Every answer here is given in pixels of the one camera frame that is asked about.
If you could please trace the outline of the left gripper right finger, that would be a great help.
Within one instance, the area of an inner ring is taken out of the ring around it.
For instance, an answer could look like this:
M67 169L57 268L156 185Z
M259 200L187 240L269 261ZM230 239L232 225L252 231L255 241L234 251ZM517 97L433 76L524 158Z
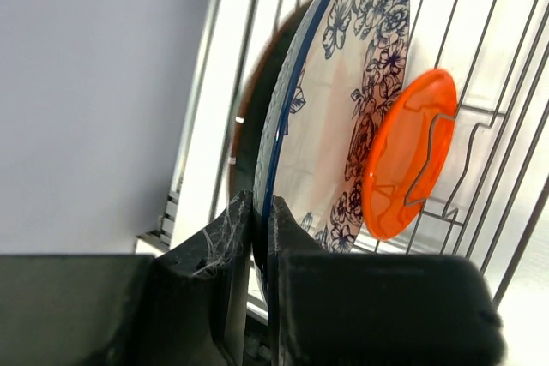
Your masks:
M280 197L268 218L268 312L275 365L496 365L505 353L470 261L330 253Z

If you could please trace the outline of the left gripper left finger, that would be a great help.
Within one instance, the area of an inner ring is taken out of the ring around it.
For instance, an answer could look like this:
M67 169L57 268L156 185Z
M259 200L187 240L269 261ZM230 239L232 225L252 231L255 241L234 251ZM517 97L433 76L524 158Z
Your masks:
M252 196L161 256L3 255L4 365L240 365Z

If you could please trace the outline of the blue floral white plate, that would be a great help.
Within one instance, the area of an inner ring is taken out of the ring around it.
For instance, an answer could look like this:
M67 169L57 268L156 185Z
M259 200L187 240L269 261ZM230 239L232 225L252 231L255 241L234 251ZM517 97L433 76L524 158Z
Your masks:
M261 287L275 197L324 249L352 249L364 223L365 161L401 95L409 26L410 0L313 0L306 10L277 76L256 160Z

